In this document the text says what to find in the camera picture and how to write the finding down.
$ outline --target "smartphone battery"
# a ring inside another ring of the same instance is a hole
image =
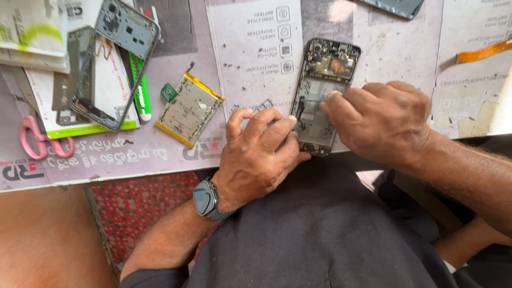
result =
[[[155,125],[193,148],[224,99],[187,72],[176,91]]]

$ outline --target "table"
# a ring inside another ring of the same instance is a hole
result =
[[[149,1],[163,9],[168,2]],[[159,16],[164,44],[157,47],[147,69],[152,110],[159,114],[164,106],[160,89],[165,83],[175,85],[191,61],[191,73],[206,85],[219,91],[217,63],[211,41],[204,0],[190,0],[190,11],[184,1]],[[218,4],[232,0],[217,0]],[[370,81],[407,81],[432,96],[436,87],[437,59],[441,35],[443,0],[425,1],[418,16],[402,20],[360,2],[347,0],[303,0],[303,41],[312,37],[330,38],[354,43],[363,54],[355,73],[353,86]],[[29,105],[10,73],[0,66],[0,192],[45,186],[112,180],[146,175],[211,168],[219,165],[225,139],[225,114],[218,111],[193,149],[179,143],[153,124],[156,116],[142,128],[76,137],[76,152],[70,159],[49,155],[43,161],[29,159],[21,148],[18,127]],[[492,123],[492,133],[512,133],[512,122],[506,111],[512,105],[511,85],[500,95],[504,105],[497,112],[499,121]],[[278,109],[289,114],[290,101]],[[441,96],[435,98],[438,103]],[[433,110],[431,125],[436,130],[439,112]],[[339,142],[334,152],[347,151]]]

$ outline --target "dark t-shirt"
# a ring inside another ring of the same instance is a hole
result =
[[[479,287],[357,176],[314,158],[240,208],[186,268],[136,271],[121,287]]]

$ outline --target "phone circuit board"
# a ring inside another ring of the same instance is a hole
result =
[[[315,38],[306,45],[292,108],[301,151],[314,156],[331,153],[336,130],[320,103],[331,91],[344,93],[350,87],[360,55],[358,46],[332,40]]]

